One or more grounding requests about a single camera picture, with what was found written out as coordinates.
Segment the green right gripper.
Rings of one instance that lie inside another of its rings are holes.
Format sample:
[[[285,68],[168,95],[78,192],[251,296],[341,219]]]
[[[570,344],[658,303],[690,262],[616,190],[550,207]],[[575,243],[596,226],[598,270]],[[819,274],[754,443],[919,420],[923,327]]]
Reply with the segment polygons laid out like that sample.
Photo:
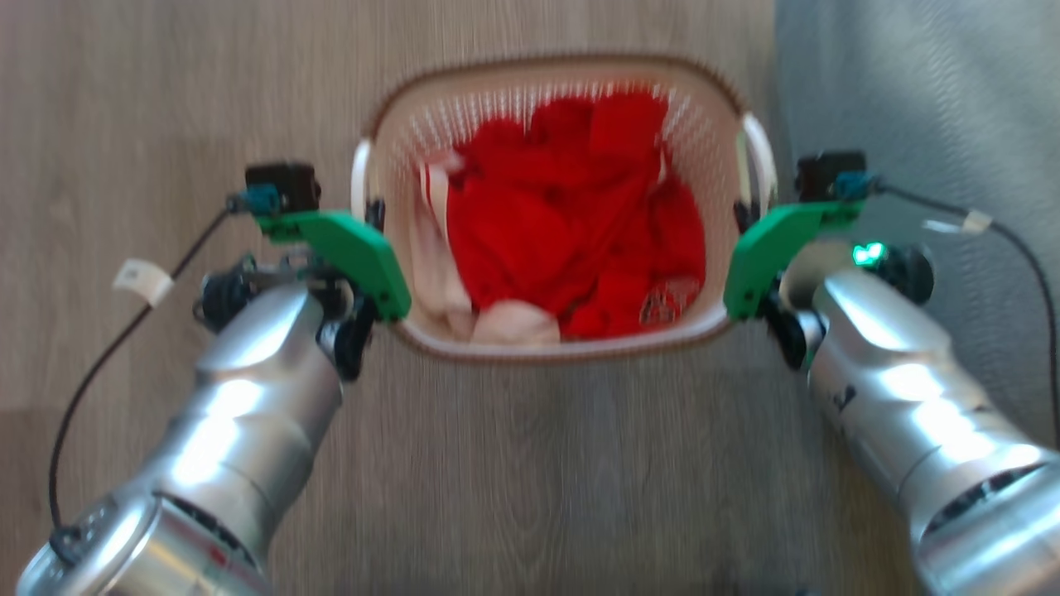
[[[734,201],[741,235],[732,249],[723,294],[728,320],[757,318],[773,279],[796,255],[824,233],[851,228],[864,207],[864,201],[781,204],[759,220],[758,201]]]

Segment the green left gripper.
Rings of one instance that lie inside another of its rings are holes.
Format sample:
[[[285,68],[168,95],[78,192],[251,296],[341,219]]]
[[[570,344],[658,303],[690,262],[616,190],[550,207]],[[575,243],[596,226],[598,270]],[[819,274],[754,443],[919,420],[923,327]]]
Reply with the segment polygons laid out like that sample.
[[[366,203],[366,223],[341,211],[257,216],[262,234],[273,244],[303,243],[373,299],[382,320],[408,317],[412,294],[402,274],[393,245],[383,235],[383,197]]]

